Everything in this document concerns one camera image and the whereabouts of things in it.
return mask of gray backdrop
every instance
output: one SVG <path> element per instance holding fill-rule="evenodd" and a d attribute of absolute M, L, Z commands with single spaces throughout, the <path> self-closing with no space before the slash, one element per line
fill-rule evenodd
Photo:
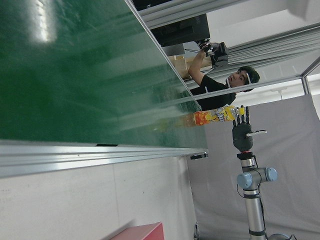
<path fill-rule="evenodd" d="M 320 121 L 310 95 L 249 108 L 259 167 L 273 167 L 278 180 L 261 185 L 267 235 L 320 239 Z M 242 173 L 232 142 L 232 122 L 205 126 L 209 157 L 188 160 L 201 240 L 247 240 L 245 201 L 237 193 Z"/>

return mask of green board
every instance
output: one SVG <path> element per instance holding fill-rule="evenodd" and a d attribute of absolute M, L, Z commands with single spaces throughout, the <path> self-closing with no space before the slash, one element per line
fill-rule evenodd
<path fill-rule="evenodd" d="M 0 3 L 0 139 L 207 148 L 198 105 L 122 0 Z"/>

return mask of floor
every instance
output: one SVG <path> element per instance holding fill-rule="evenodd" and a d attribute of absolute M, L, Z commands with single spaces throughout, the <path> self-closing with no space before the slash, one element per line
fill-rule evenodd
<path fill-rule="evenodd" d="M 166 240 L 193 240 L 186 157 L 169 157 L 0 179 L 3 240 L 108 240 L 163 223 Z"/>

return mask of man's arm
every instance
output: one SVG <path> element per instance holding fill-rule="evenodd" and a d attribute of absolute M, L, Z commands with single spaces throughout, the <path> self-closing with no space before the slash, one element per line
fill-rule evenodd
<path fill-rule="evenodd" d="M 206 56 L 206 53 L 203 50 L 199 51 L 198 54 L 193 59 L 191 66 L 188 69 L 189 75 L 193 78 L 193 80 L 199 86 L 201 85 L 202 78 L 205 75 L 200 71 L 202 67 L 202 61 L 205 58 L 205 56 Z"/>

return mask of pink box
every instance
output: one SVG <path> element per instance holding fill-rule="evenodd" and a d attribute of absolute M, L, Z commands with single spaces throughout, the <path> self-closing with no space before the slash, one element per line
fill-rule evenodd
<path fill-rule="evenodd" d="M 162 222 L 133 226 L 120 232 L 110 240 L 165 240 Z"/>

